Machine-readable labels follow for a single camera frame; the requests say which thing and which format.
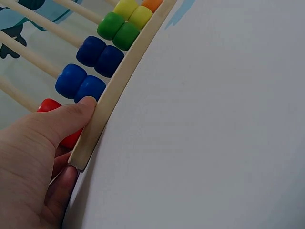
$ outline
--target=orange bead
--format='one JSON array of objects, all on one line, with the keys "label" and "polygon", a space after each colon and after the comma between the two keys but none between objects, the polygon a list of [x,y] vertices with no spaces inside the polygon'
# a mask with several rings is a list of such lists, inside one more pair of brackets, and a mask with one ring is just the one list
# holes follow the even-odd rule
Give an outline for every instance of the orange bead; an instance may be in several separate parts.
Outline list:
[{"label": "orange bead", "polygon": [[153,13],[158,9],[163,0],[144,0],[142,6],[149,8]]}]

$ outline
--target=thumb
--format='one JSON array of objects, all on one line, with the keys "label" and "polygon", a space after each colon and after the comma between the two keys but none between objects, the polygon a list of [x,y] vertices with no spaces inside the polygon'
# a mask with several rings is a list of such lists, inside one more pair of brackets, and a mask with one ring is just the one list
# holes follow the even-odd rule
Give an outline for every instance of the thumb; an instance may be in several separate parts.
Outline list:
[{"label": "thumb", "polygon": [[63,105],[49,112],[32,113],[25,123],[57,147],[64,138],[87,125],[95,106],[93,97],[85,97],[77,104]]}]

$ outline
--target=blue cartoon print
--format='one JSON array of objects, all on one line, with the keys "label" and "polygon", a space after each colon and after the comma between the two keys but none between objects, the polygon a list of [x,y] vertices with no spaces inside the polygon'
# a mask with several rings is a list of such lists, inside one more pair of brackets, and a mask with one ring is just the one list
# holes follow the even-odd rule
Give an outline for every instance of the blue cartoon print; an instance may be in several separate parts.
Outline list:
[{"label": "blue cartoon print", "polygon": [[[82,0],[73,1],[79,4],[82,2]],[[57,24],[72,14],[69,9],[55,3],[53,0],[18,0],[18,3]],[[27,42],[22,37],[21,32],[23,24],[27,21],[32,23],[39,30],[46,31],[43,27],[28,20],[19,13],[16,13],[7,7],[0,7],[0,30],[25,46],[27,45]],[[7,46],[2,45],[0,48],[0,58],[4,59],[8,55],[15,59],[20,57]]]}]

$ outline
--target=yellow bead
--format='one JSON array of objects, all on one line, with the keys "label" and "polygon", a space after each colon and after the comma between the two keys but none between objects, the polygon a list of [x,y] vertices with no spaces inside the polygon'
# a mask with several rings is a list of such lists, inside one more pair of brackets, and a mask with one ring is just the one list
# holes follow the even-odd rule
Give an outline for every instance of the yellow bead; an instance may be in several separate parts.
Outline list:
[{"label": "yellow bead", "polygon": [[113,12],[124,17],[128,21],[134,10],[139,6],[135,0],[120,0]]},{"label": "yellow bead", "polygon": [[153,12],[145,7],[139,6],[135,9],[132,15],[129,18],[129,22],[134,24],[139,30],[143,29],[149,19],[152,17]]}]

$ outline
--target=wooden abacus frame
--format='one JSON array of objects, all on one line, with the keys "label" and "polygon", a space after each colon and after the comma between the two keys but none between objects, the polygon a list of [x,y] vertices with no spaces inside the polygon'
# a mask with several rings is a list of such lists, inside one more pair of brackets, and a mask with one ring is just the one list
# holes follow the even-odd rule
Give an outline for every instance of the wooden abacus frame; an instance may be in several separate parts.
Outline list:
[{"label": "wooden abacus frame", "polygon": [[[131,75],[176,2],[177,0],[163,0],[162,4],[154,12],[137,39],[132,44],[131,48],[126,53],[124,59],[98,100],[95,112],[90,122],[84,127],[68,160],[70,165],[79,170],[84,170],[86,168],[101,133],[103,132],[121,94],[131,78]],[[12,87],[8,82],[1,80],[0,86],[4,88],[4,92],[21,105],[30,109],[30,111],[37,109],[36,105],[31,102],[31,99],[28,100],[29,102],[26,102],[26,100],[18,101],[15,95],[21,95],[21,92]]]}]

